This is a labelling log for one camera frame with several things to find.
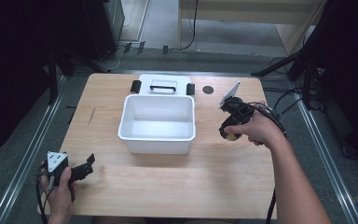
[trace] person's left hand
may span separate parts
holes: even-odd
[[[48,204],[50,205],[50,217],[48,223],[69,223],[74,213],[74,205],[72,204],[71,191],[68,188],[68,181],[71,178],[72,170],[66,167],[60,178],[60,185],[55,187],[52,192],[48,190],[48,177],[42,176],[41,183],[43,191],[48,195]]]

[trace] hand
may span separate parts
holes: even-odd
[[[72,204],[71,192],[68,188],[68,181],[71,178],[72,170],[66,167],[60,178],[60,185],[55,187],[50,193],[48,190],[48,177],[42,176],[41,183],[43,191],[48,195],[48,204],[50,205],[50,218],[48,223],[69,223],[74,213],[74,205]]]
[[[227,126],[225,133],[243,133],[256,146],[265,144],[269,149],[278,146],[281,141],[286,141],[279,127],[257,110],[254,111],[249,122],[242,125]]]

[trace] wooden desk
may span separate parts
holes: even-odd
[[[269,151],[246,137],[226,141],[218,132],[228,117],[218,109],[223,94],[240,79],[242,100],[265,100],[260,81],[190,78],[197,135],[189,154],[145,155],[131,154],[117,137],[124,99],[138,76],[90,76],[61,148],[71,167],[95,154],[94,173],[77,182],[76,215],[266,218],[274,189]],[[206,85],[213,94],[203,93]]]
[[[326,0],[199,0],[197,19],[276,24],[283,46],[290,55],[302,44],[310,26],[319,20],[325,2]],[[195,8],[196,0],[179,0],[179,49],[182,41],[182,19],[193,20]]]

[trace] scratch on table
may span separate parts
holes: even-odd
[[[92,110],[91,117],[89,117],[89,124],[88,124],[87,126],[90,125],[91,120],[92,120],[92,118],[94,117],[94,113],[95,113],[95,106],[94,106],[94,109]]]

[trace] white container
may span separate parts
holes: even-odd
[[[129,95],[118,137],[132,153],[187,154],[196,136],[194,99],[187,95]]]

